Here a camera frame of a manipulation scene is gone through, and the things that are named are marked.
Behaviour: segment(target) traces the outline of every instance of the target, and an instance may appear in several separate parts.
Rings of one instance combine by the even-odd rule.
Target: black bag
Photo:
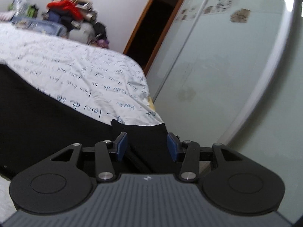
[[[95,30],[95,36],[97,40],[107,39],[105,25],[101,24],[100,22],[97,22],[96,24],[93,25],[93,28]]]

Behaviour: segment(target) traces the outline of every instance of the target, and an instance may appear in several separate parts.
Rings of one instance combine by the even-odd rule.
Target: circular mount plate
[[[10,196],[19,208],[35,214],[55,214],[81,204],[92,190],[88,175],[68,162],[39,163],[16,175]]]
[[[202,191],[218,208],[237,215],[260,215],[274,211],[283,199],[283,181],[273,172],[255,163],[243,166],[228,162],[209,173]]]

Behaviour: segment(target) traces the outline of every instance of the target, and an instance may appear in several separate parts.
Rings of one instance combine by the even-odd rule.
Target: logo
[[[145,181],[150,181],[152,178],[151,178],[150,176],[145,176],[143,179],[144,179]]]

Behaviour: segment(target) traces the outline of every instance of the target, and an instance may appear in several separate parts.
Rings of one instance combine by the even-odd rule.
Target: glass panel
[[[285,183],[279,212],[291,222],[303,215],[303,18],[296,8],[289,46],[275,81],[231,146],[277,173]]]
[[[191,0],[178,23],[192,20],[201,2]],[[208,1],[155,101],[169,132],[201,145],[217,141],[255,87],[283,9],[284,0]]]
[[[169,66],[175,61],[179,51],[181,50],[190,27],[192,26],[193,16],[198,11],[198,7],[202,1],[203,0],[185,0],[182,8],[175,18],[175,21],[169,29],[169,32],[167,33],[147,75],[150,96],[152,98],[154,98]],[[181,20],[184,17],[184,10],[193,6],[195,6],[195,10],[191,12],[192,18]]]

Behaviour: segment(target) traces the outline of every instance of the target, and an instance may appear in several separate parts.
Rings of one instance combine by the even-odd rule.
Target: red jacket
[[[79,10],[76,8],[76,5],[73,4],[70,0],[62,0],[60,2],[51,2],[47,4],[48,8],[57,8],[62,10],[68,10],[73,15],[75,20],[82,20],[83,16],[80,14]]]

